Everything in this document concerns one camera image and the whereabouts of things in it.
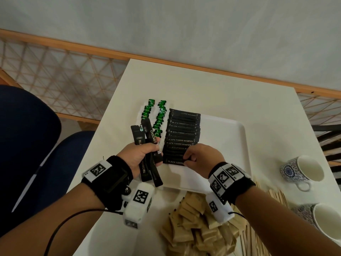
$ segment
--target forearm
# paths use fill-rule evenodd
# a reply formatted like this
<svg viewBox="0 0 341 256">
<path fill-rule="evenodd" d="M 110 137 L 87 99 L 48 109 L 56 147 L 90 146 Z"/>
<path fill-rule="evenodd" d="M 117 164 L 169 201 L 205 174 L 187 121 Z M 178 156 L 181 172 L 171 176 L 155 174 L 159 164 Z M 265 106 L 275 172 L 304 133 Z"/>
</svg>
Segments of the forearm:
<svg viewBox="0 0 341 256">
<path fill-rule="evenodd" d="M 61 199 L 0 238 L 1 255 L 43 255 L 56 227 L 70 215 L 86 209 L 104 209 L 102 202 L 80 183 Z M 102 212 L 75 216 L 58 231 L 49 256 L 73 255 Z"/>
<path fill-rule="evenodd" d="M 236 206 L 273 256 L 341 255 L 338 245 L 255 186 Z"/>
</svg>

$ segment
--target table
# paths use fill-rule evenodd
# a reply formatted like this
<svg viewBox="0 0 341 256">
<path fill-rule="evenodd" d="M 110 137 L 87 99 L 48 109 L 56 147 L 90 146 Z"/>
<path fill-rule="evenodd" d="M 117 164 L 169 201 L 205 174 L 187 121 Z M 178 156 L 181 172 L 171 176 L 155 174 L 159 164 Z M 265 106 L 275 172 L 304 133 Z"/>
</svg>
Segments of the table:
<svg viewBox="0 0 341 256">
<path fill-rule="evenodd" d="M 293 88 L 133 59 L 69 189 L 81 181 L 82 172 L 133 142 L 130 125 L 149 98 L 172 101 L 178 110 L 240 121 L 253 177 L 262 185 L 279 187 L 292 204 L 324 202 L 341 213 L 341 192 Z M 308 193 L 285 182 L 278 170 L 299 155 L 313 157 L 325 172 L 325 179 Z M 184 193 L 157 190 L 140 232 L 124 226 L 121 216 L 104 213 L 75 255 L 163 255 L 158 231 Z"/>
</svg>

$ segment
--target white mug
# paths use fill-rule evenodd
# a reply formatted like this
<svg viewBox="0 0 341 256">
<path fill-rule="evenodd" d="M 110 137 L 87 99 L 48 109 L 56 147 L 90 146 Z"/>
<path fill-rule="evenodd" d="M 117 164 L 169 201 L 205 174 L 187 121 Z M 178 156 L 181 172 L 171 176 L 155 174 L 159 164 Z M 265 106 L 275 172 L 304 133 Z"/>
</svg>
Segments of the white mug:
<svg viewBox="0 0 341 256">
<path fill-rule="evenodd" d="M 330 239 L 341 239 L 341 216 L 332 207 L 315 203 L 296 206 L 291 210 Z"/>
<path fill-rule="evenodd" d="M 319 182 L 324 178 L 322 166 L 307 155 L 289 160 L 280 167 L 280 172 L 286 181 L 295 183 L 301 191 L 309 191 L 312 186 L 311 181 Z M 300 186 L 302 183 L 307 183 L 308 189 L 303 189 Z"/>
</svg>

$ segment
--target mug handle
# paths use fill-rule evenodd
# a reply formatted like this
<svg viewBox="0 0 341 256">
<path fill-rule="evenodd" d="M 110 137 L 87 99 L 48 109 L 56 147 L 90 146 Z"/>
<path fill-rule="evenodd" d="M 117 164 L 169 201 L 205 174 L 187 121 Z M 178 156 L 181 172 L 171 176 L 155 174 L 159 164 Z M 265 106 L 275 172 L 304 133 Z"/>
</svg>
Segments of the mug handle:
<svg viewBox="0 0 341 256">
<path fill-rule="evenodd" d="M 306 184 L 308 184 L 308 186 L 309 186 L 308 189 L 302 189 L 302 188 L 299 186 L 301 183 L 306 183 Z M 311 190 L 311 183 L 310 183 L 310 182 L 298 182 L 298 183 L 295 183 L 295 184 L 296 184 L 297 188 L 298 188 L 300 191 L 308 192 L 308 191 Z"/>
</svg>

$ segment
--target black wrist strap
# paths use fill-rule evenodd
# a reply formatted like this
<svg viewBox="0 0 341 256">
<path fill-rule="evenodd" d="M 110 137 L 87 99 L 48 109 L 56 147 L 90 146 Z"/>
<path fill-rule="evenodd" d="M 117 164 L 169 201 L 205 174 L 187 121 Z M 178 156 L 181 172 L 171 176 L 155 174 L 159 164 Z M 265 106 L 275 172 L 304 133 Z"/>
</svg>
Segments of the black wrist strap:
<svg viewBox="0 0 341 256">
<path fill-rule="evenodd" d="M 109 210 L 120 210 L 122 207 L 122 193 L 133 180 L 133 174 L 126 162 L 118 156 L 110 156 L 107 162 L 112 165 L 103 174 L 90 182 L 86 177 L 82 182 L 93 190 Z"/>
<path fill-rule="evenodd" d="M 235 204 L 239 195 L 255 186 L 251 177 L 244 170 L 235 164 L 226 162 L 220 162 L 213 167 L 208 181 L 211 189 L 223 204 L 227 201 L 230 204 Z"/>
</svg>

